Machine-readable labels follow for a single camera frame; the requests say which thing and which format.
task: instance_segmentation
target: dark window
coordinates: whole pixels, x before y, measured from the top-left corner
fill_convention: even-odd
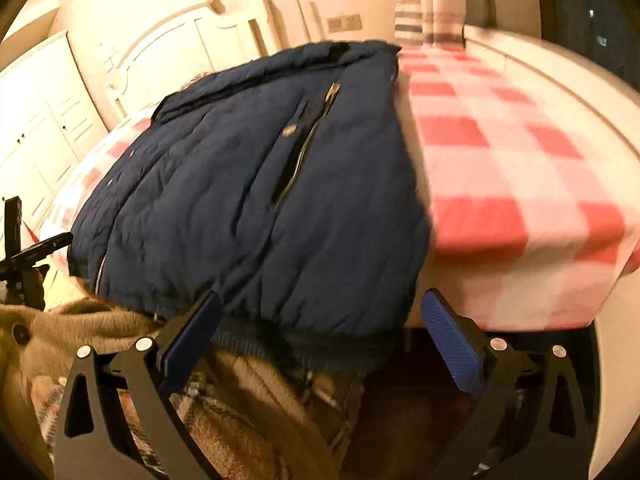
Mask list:
[[[640,31],[619,1],[540,0],[540,6],[543,39],[596,62],[640,90]]]

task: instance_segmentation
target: silver screw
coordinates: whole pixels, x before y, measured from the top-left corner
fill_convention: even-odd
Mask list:
[[[89,357],[90,353],[91,353],[91,347],[89,345],[81,346],[78,349],[78,357],[81,359],[84,359],[85,357]]]
[[[556,357],[566,357],[566,350],[563,346],[555,345],[552,348],[552,351]]]
[[[507,349],[507,342],[500,337],[494,337],[493,339],[491,339],[491,348],[497,350],[498,352],[501,352],[502,350]]]
[[[145,352],[149,350],[154,345],[154,340],[150,337],[143,337],[142,339],[138,339],[136,341],[136,350],[139,352]]]

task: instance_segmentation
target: bed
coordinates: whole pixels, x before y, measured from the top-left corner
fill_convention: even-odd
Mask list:
[[[201,73],[280,49],[267,1],[252,0],[250,9],[232,18],[210,4],[190,7],[127,49],[110,87],[123,121],[57,195],[42,237],[71,228],[164,95]],[[172,47],[180,34],[186,49],[200,53],[189,62]],[[160,63],[169,51],[175,63]],[[640,210],[616,192],[640,184],[624,171],[636,156],[619,139],[611,139],[609,156],[562,130],[525,92],[463,50],[406,46],[399,63],[396,109],[434,223],[410,323],[420,324],[420,292],[437,286],[487,330],[588,325],[617,279],[640,261]],[[66,269],[64,250],[54,259]]]

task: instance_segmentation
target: bed post finial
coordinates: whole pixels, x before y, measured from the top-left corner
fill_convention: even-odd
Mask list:
[[[258,28],[262,33],[262,40],[269,56],[276,54],[282,49],[278,31],[276,30],[271,4],[269,0],[251,0],[254,8]]]

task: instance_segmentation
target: jacket zipper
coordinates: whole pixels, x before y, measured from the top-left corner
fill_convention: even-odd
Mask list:
[[[302,144],[302,148],[300,148],[300,153],[298,154],[298,160],[296,161],[296,168],[293,171],[293,175],[291,176],[291,178],[287,182],[287,185],[284,187],[284,189],[278,196],[278,199],[276,200],[277,210],[280,209],[280,207],[282,206],[282,203],[284,202],[284,199],[286,199],[287,195],[289,194],[289,191],[291,191],[291,188],[293,187],[296,180],[298,179],[298,175],[300,174],[300,169],[302,167],[302,164],[305,161],[306,153],[308,152],[311,141],[313,140],[314,135],[316,134],[318,125],[321,123],[321,121],[325,117],[327,117],[327,114],[329,113],[331,106],[334,104],[335,97],[338,95],[339,91],[340,91],[340,83],[333,83],[331,85],[331,88],[329,88],[329,91],[327,92],[326,96],[324,97],[324,107],[322,108],[322,113],[320,117],[318,117],[316,122],[313,124],[313,126],[311,126],[311,129],[309,130],[309,134],[308,136],[306,136],[305,142],[304,144]]]
[[[100,279],[102,278],[102,270],[104,269],[104,261],[107,259],[107,253],[104,252],[104,256],[102,257],[102,261],[100,262],[100,268],[98,269],[98,277],[95,279],[95,289],[94,294],[98,295],[98,290],[100,289]]]

